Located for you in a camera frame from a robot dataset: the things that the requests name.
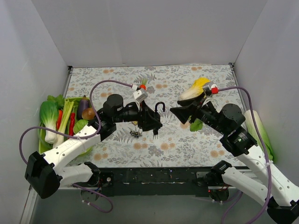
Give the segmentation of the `black key bunch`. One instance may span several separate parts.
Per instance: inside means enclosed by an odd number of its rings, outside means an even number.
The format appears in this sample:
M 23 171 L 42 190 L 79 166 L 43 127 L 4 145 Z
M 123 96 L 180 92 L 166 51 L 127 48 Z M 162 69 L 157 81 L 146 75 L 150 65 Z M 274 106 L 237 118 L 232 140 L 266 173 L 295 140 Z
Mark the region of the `black key bunch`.
M 158 128 L 153 129 L 153 139 L 158 139 Z

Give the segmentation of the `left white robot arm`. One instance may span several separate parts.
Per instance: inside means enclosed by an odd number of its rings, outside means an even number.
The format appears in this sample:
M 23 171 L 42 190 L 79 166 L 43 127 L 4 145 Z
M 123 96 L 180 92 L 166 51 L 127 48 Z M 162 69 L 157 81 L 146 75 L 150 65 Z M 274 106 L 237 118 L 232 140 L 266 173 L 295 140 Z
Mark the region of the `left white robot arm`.
M 42 198 L 53 195 L 61 186 L 83 183 L 96 186 L 100 178 L 100 169 L 91 162 L 77 166 L 68 163 L 86 149 L 100 143 L 116 130 L 116 123 L 136 121 L 143 131 L 158 134 L 163 125 L 157 109 L 152 110 L 144 101 L 123 105 L 123 97 L 110 95 L 98 111 L 99 119 L 91 120 L 72 139 L 43 154 L 30 155 L 25 171 L 25 179 Z

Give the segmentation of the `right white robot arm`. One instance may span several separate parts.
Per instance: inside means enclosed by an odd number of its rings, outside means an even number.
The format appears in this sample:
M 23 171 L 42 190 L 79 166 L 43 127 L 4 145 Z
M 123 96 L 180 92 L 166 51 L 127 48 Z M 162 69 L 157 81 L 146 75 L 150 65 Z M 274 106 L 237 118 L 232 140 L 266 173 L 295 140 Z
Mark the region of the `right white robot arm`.
M 244 175 L 226 161 L 220 161 L 208 174 L 216 185 L 228 184 L 250 196 L 277 224 L 291 224 L 299 217 L 299 188 L 271 162 L 257 141 L 242 127 L 245 117 L 239 106 L 226 104 L 218 112 L 211 102 L 200 98 L 179 102 L 170 111 L 181 121 L 199 119 L 223 135 L 223 147 L 244 163 L 259 179 Z

